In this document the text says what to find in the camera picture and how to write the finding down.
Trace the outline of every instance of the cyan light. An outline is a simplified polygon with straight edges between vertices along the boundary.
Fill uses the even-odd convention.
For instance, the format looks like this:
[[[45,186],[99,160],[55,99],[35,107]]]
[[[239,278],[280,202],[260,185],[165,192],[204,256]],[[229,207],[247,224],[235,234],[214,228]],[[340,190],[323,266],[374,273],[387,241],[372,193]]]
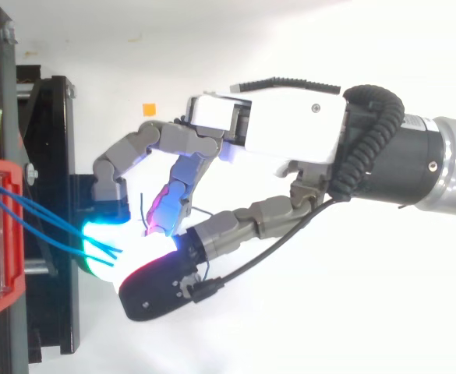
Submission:
[[[128,221],[124,224],[104,224],[86,222],[83,233],[121,249],[116,253],[117,259],[112,259],[98,247],[84,241],[83,250],[86,254],[105,259],[114,266],[107,266],[93,259],[86,259],[92,274],[103,281],[113,282],[118,292],[122,282],[140,267],[176,250],[174,240],[161,233],[143,236],[143,223]]]
[[[86,222],[82,227],[82,232],[84,235],[89,236],[102,242],[104,244],[110,245],[117,249],[122,249],[118,243],[119,238],[122,234],[123,224],[103,224],[103,223],[94,223]],[[107,253],[103,252],[97,246],[89,243],[87,240],[83,242],[83,251],[87,255],[96,256],[100,259],[104,259],[109,263],[115,264],[115,259],[112,259]],[[90,272],[96,277],[102,279],[103,281],[111,282],[113,277],[113,268],[103,263],[99,263],[93,259],[86,259],[87,267]]]

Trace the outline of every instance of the white background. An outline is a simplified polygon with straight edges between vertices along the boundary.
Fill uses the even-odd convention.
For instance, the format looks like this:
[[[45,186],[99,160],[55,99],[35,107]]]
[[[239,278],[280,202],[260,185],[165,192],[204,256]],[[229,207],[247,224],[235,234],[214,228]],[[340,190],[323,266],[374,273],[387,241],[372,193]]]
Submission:
[[[408,113],[456,118],[456,1],[0,4],[16,21],[17,63],[42,64],[46,76],[77,86],[79,173],[138,128],[142,103],[169,120],[192,94],[269,76],[378,84]],[[154,154],[129,173],[133,213],[138,193],[149,205],[172,162]],[[248,206],[287,194],[290,181],[218,162],[194,204]],[[269,242],[213,261],[211,275]],[[199,305],[132,323],[110,284],[81,274],[80,311],[79,350],[46,349],[32,373],[456,374],[456,217],[354,201]]]

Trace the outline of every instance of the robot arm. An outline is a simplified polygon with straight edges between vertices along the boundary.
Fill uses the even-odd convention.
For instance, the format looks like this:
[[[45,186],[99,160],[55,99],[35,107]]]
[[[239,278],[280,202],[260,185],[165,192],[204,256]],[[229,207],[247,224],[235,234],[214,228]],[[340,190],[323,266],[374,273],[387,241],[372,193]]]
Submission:
[[[405,115],[401,101],[379,87],[355,87],[345,98],[339,91],[269,79],[232,87],[230,93],[206,93],[189,100],[184,122],[145,122],[96,160],[96,210],[125,219],[122,175],[152,149],[179,155],[147,215],[149,233],[173,235],[175,250],[129,273],[119,285],[130,319],[156,318],[212,295],[249,266],[222,279],[201,280],[197,264],[251,238],[281,237],[259,262],[320,211],[352,196],[456,214],[456,121]],[[298,172],[290,196],[220,212],[175,235],[211,161],[229,159],[241,149],[285,159],[282,175]],[[327,193],[332,200],[323,203]]]

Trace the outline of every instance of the bolt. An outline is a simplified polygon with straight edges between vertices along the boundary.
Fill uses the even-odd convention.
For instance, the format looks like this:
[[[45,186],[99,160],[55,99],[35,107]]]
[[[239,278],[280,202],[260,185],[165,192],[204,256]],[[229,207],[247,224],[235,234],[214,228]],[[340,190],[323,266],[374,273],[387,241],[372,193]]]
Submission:
[[[18,44],[15,37],[15,27],[12,21],[7,21],[1,29],[2,39],[11,45]]]
[[[77,97],[77,89],[73,85],[67,85],[66,86],[66,96],[69,99],[75,99]]]
[[[437,162],[436,161],[432,161],[430,164],[429,164],[429,170],[431,172],[435,172],[437,170]]]
[[[35,170],[32,164],[27,164],[25,166],[25,179],[28,185],[34,185],[37,178],[39,178],[39,172]]]

